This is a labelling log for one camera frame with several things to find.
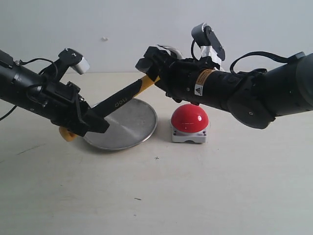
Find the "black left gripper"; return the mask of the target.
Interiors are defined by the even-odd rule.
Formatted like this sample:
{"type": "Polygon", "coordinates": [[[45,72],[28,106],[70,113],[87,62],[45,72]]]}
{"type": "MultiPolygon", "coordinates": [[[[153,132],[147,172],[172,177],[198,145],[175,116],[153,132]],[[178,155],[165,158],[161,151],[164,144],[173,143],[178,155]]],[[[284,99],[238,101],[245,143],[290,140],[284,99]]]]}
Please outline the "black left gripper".
{"type": "Polygon", "coordinates": [[[43,93],[46,107],[52,112],[51,122],[83,137],[87,132],[105,133],[110,124],[94,111],[79,94],[80,88],[72,82],[49,82],[43,93]]]}

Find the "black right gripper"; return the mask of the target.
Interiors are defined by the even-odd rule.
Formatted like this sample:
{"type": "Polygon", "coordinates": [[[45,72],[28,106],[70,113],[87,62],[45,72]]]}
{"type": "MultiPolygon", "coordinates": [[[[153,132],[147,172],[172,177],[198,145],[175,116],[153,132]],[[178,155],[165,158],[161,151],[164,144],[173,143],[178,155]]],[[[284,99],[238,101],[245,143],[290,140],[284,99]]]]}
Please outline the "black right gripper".
{"type": "Polygon", "coordinates": [[[209,84],[199,87],[202,95],[195,94],[198,77],[205,70],[212,71],[211,64],[190,58],[179,60],[165,50],[149,46],[135,68],[144,74],[143,80],[157,81],[155,85],[177,103],[182,101],[192,104],[213,103],[210,92],[205,91],[206,88],[210,88],[209,84]]]}

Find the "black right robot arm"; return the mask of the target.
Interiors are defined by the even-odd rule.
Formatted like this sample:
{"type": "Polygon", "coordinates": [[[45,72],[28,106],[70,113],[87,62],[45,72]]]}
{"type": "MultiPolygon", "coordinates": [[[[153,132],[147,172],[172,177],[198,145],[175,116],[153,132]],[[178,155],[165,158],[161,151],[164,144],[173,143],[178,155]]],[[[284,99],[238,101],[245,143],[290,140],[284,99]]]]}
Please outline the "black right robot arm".
{"type": "Polygon", "coordinates": [[[136,69],[155,80],[175,102],[206,105],[232,114],[240,123],[265,129],[277,117],[313,109],[313,56],[297,53],[288,58],[269,52],[254,55],[281,65],[272,70],[220,71],[208,60],[178,59],[149,47],[136,69]]]}

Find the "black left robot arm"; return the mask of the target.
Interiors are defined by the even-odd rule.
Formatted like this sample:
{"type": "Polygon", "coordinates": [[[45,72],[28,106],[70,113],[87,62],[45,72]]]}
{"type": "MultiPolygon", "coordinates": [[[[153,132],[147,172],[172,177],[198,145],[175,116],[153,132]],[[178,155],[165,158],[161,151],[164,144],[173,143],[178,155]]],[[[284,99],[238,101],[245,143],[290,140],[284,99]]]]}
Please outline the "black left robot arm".
{"type": "Polygon", "coordinates": [[[84,74],[89,68],[85,57],[71,49],[62,50],[56,61],[40,73],[25,67],[26,62],[15,61],[4,51],[0,53],[0,98],[28,110],[83,137],[87,132],[104,133],[109,123],[80,96],[80,88],[61,78],[68,68],[84,74]]]}

